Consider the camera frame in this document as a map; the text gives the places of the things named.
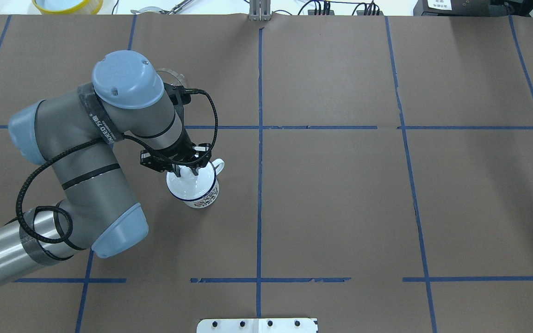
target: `yellow container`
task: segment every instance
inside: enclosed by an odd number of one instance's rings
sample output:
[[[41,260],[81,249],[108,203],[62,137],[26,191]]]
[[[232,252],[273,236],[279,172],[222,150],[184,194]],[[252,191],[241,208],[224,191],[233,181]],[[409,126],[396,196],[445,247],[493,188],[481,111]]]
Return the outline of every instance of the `yellow container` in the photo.
[[[103,0],[82,0],[81,2],[74,1],[68,6],[63,6],[65,1],[60,0],[32,0],[32,3],[43,14],[67,14],[67,13],[98,13],[102,7]]]

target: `white mug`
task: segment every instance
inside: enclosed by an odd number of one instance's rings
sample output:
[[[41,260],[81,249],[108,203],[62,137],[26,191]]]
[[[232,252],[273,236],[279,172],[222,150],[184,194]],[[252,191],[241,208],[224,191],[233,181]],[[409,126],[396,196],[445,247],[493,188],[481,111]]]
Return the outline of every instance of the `white mug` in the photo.
[[[187,167],[180,168],[180,177],[176,177],[175,173],[167,173],[167,188],[188,207],[205,208],[217,199],[217,175],[222,172],[224,166],[225,162],[218,158],[198,169],[198,175],[194,175]]]

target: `metal stand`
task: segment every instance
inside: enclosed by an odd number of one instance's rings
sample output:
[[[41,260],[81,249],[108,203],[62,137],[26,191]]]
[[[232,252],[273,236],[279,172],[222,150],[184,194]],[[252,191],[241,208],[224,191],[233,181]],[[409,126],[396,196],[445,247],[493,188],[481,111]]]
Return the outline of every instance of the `metal stand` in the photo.
[[[271,0],[250,0],[250,21],[271,20]]]

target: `black cable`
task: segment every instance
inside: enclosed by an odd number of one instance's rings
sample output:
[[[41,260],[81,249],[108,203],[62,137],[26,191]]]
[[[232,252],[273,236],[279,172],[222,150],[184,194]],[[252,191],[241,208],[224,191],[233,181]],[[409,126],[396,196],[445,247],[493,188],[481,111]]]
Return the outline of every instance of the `black cable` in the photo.
[[[376,4],[372,1],[370,5],[367,7],[367,13],[364,13],[364,14],[368,16],[372,16],[372,10],[374,9],[374,6],[376,6]]]
[[[307,6],[309,3],[311,2],[315,2],[318,4],[318,11],[320,12],[322,10],[322,7],[320,5],[320,2],[318,0],[309,0],[308,2],[305,2],[304,6],[302,6],[302,8],[300,8],[300,11],[298,11],[298,15],[301,15],[302,14],[302,10],[305,8],[305,6]]]
[[[359,8],[359,6],[361,5],[365,6],[367,10],[367,4],[364,2],[361,2],[361,4],[358,4],[357,6],[355,6],[355,9],[353,9],[353,13],[351,13],[351,15],[355,15],[355,13],[357,12],[357,8]]]
[[[17,220],[18,220],[18,218],[14,217],[13,219],[9,220],[9,222],[4,224],[4,225],[8,225],[8,224],[12,223],[13,221],[17,221]]]
[[[205,95],[205,97],[207,97],[207,99],[209,100],[209,103],[211,104],[211,108],[213,108],[213,116],[215,116],[215,129],[213,131],[213,141],[211,142],[211,145],[209,146],[209,149],[207,149],[207,151],[205,151],[204,154],[199,156],[199,158],[197,158],[196,160],[193,160],[192,162],[179,162],[179,161],[176,161],[176,160],[172,160],[171,158],[165,156],[164,154],[160,153],[156,149],[151,148],[148,144],[146,144],[145,142],[137,139],[136,137],[132,137],[131,135],[124,135],[124,138],[139,143],[139,145],[144,147],[148,151],[148,153],[150,153],[151,156],[153,156],[157,160],[160,160],[160,161],[165,162],[165,163],[182,165],[184,167],[188,167],[190,165],[197,164],[199,161],[203,160],[203,158],[205,158],[211,152],[211,150],[213,150],[213,147],[215,146],[215,141],[217,140],[217,127],[218,127],[217,110],[215,108],[215,104],[213,103],[213,100],[211,99],[211,96],[209,96],[209,93],[207,93],[205,90],[202,90],[202,89],[186,89],[185,93],[190,93],[191,95],[200,93],[201,95]]]
[[[358,5],[361,4],[361,2],[346,2],[346,1],[333,1],[330,0],[328,2],[332,2],[333,4],[349,4],[349,5]]]
[[[279,10],[276,10],[276,11],[273,11],[273,12],[285,12],[285,13],[288,13],[289,15],[293,16],[292,13],[290,13],[288,11],[284,11],[283,9],[279,9]]]
[[[120,0],[117,0],[116,4],[114,4],[114,7],[112,7],[112,12],[110,12],[110,15],[114,15],[114,9],[117,8],[117,6],[118,6],[118,2],[119,2],[119,1],[120,1]]]
[[[61,154],[58,154],[57,156],[46,161],[44,164],[39,166],[38,169],[34,170],[34,172],[30,173],[30,175],[28,176],[28,178],[26,179],[26,181],[20,188],[18,192],[18,198],[15,201],[15,216],[19,222],[19,226],[26,232],[26,234],[28,234],[29,236],[31,236],[32,238],[40,242],[49,243],[49,244],[59,244],[69,239],[72,232],[74,231],[74,222],[72,221],[71,216],[66,210],[59,208],[59,207],[55,207],[55,206],[38,206],[35,208],[34,217],[36,217],[36,213],[38,211],[48,210],[48,211],[56,211],[57,213],[63,215],[65,219],[67,219],[67,232],[64,234],[64,236],[61,236],[59,238],[47,238],[47,237],[42,236],[38,232],[36,232],[34,229],[30,228],[30,226],[28,226],[28,223],[24,219],[24,213],[22,210],[22,206],[24,203],[24,197],[26,196],[26,192],[28,191],[28,187],[30,187],[30,184],[32,184],[32,181],[36,178],[36,176],[39,175],[39,173],[42,173],[46,168],[50,167],[55,162],[61,160],[61,158],[64,158],[68,154],[74,153],[78,150],[87,148],[89,146],[93,146],[103,141],[104,139],[102,139],[102,137],[98,137],[97,139],[90,140],[88,142],[82,143],[68,150],[65,150]]]

